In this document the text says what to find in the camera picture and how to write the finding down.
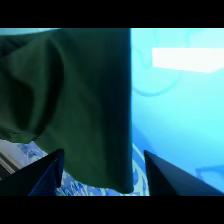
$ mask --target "garment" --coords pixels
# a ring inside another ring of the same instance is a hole
[[[64,149],[76,180],[131,193],[130,69],[128,28],[0,37],[0,138]]]

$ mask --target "dark green cloth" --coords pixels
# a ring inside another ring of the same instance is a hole
[[[65,150],[84,184],[133,191],[130,30],[0,37],[0,138]]]

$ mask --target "cloth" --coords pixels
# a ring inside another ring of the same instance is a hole
[[[76,180],[133,191],[130,30],[0,37],[0,138],[65,150]]]

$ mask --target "green fabric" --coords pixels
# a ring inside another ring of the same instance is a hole
[[[129,32],[0,37],[0,138],[62,148],[76,180],[132,192]]]

